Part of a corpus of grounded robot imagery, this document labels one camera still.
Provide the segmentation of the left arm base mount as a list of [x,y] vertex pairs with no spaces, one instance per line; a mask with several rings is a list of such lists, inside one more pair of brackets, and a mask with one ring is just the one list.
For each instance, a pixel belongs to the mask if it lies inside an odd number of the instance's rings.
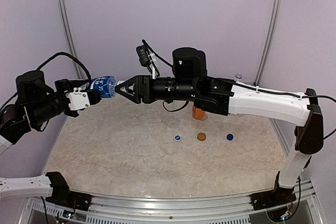
[[55,205],[68,207],[73,210],[88,211],[92,196],[70,190],[65,178],[60,172],[47,172],[46,177],[50,180],[52,195],[46,197],[46,201]]

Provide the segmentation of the orange juice bottle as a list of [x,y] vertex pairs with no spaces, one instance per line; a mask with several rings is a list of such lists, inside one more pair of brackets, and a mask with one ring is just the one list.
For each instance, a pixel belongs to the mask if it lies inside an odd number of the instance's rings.
[[192,117],[196,120],[202,120],[205,118],[205,111],[197,108],[196,106],[192,107]]

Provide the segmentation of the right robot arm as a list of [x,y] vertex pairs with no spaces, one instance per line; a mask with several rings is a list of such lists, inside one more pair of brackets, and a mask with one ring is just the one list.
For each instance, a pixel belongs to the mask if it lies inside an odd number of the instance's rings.
[[275,189],[268,194],[273,205],[281,204],[310,157],[323,147],[323,115],[315,91],[281,92],[209,77],[205,53],[195,48],[175,49],[172,58],[172,77],[137,75],[118,84],[116,93],[136,104],[191,101],[213,114],[254,115],[294,124],[296,140],[277,175]]

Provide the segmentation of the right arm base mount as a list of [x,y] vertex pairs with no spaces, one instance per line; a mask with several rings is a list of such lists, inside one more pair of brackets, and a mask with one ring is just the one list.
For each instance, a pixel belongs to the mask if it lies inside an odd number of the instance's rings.
[[253,193],[250,195],[250,200],[254,210],[267,209],[287,203],[294,202],[297,198],[294,193],[294,188],[282,188],[279,185],[278,172],[273,189]]

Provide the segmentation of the blue label clear bottle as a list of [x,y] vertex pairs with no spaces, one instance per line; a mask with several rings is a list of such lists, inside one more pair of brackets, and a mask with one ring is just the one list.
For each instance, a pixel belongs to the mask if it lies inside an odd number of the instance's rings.
[[241,79],[242,79],[242,77],[243,77],[243,75],[242,75],[240,72],[237,72],[237,73],[235,74],[235,81],[236,81],[236,82],[240,82]]

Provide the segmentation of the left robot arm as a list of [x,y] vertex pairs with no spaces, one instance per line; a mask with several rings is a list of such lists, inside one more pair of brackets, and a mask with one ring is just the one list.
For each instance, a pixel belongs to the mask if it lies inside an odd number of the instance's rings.
[[[77,117],[89,104],[77,80],[58,80],[55,88],[45,83],[41,70],[29,71],[16,78],[17,100],[1,109],[1,153],[15,145],[26,133],[42,131],[52,118],[65,114]],[[26,178],[1,178],[1,198],[44,197],[66,206],[73,193],[60,172]]]

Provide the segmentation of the white Pocari Sweat cap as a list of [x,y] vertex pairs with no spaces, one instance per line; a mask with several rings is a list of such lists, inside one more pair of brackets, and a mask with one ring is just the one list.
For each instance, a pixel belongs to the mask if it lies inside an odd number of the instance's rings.
[[181,139],[182,139],[182,138],[181,138],[179,135],[176,135],[176,136],[174,137],[174,140],[175,140],[176,142],[180,142]]

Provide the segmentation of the brown bottle cap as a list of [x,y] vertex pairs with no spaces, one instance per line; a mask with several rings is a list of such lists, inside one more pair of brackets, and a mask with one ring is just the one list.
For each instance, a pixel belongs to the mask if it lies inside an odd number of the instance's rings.
[[197,139],[198,139],[199,141],[204,141],[204,140],[206,140],[206,134],[203,133],[203,132],[198,133],[198,134],[197,134]]

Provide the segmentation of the small blue bottle white cap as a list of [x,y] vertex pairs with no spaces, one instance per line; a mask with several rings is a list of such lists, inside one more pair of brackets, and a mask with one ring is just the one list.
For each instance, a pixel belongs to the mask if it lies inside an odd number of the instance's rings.
[[117,80],[114,76],[103,76],[93,78],[92,82],[89,84],[88,82],[81,86],[82,90],[84,89],[94,89],[98,90],[100,96],[104,98],[113,98],[115,97],[115,87],[124,80]]

